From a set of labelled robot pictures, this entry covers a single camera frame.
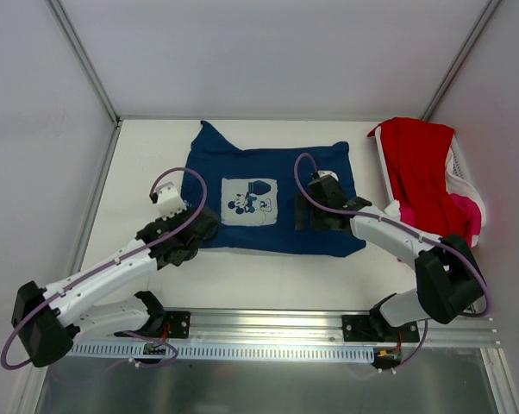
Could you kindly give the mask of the blue t shirt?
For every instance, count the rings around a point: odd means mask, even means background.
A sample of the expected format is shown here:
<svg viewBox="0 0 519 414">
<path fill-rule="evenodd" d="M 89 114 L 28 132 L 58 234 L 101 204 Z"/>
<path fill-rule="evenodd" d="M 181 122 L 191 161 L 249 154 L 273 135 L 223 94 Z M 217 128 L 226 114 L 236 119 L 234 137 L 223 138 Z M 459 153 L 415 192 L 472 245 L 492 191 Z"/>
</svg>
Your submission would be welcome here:
<svg viewBox="0 0 519 414">
<path fill-rule="evenodd" d="M 219 233 L 206 248 L 239 248 L 282 254 L 347 257 L 366 247 L 351 235 L 332 229 L 296 227 L 300 189 L 316 169 L 332 171 L 347 198 L 356 190 L 344 141 L 308 148 L 239 149 L 211 123 L 203 121 L 191 143 L 181 197 L 196 207 L 206 197 L 207 208 L 220 218 Z"/>
</svg>

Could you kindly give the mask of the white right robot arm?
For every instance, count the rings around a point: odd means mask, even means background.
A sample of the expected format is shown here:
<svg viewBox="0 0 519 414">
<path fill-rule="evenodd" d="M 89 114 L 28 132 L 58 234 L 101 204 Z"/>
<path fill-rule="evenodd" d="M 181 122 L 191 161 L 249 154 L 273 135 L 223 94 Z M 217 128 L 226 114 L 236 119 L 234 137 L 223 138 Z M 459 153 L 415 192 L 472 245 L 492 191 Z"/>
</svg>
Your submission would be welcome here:
<svg viewBox="0 0 519 414">
<path fill-rule="evenodd" d="M 391 294 L 369 310 L 365 335 L 386 342 L 409 323 L 433 320 L 448 324 L 457 316 L 485 314 L 467 311 L 489 295 L 463 237 L 423 233 L 388 216 L 364 198 L 346 200 L 340 183 L 330 174 L 316 173 L 307 187 L 300 181 L 297 187 L 323 226 L 382 248 L 415 273 L 415 288 Z"/>
</svg>

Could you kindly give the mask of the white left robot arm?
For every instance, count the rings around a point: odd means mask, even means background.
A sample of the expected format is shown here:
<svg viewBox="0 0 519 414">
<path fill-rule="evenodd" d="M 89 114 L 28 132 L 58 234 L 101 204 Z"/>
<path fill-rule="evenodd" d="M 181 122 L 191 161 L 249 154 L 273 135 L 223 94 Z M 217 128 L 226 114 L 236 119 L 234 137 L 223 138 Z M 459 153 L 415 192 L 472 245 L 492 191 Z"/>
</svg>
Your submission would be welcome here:
<svg viewBox="0 0 519 414">
<path fill-rule="evenodd" d="M 139 291 L 118 303 L 102 299 L 134 280 L 167 266 L 193 259 L 219 228 L 209 207 L 157 218 L 135 237 L 91 269 L 44 287 L 34 281 L 16 294 L 11 318 L 16 336 L 35 367 L 47 367 L 84 339 L 125 335 L 160 336 L 166 313 L 150 291 Z"/>
</svg>

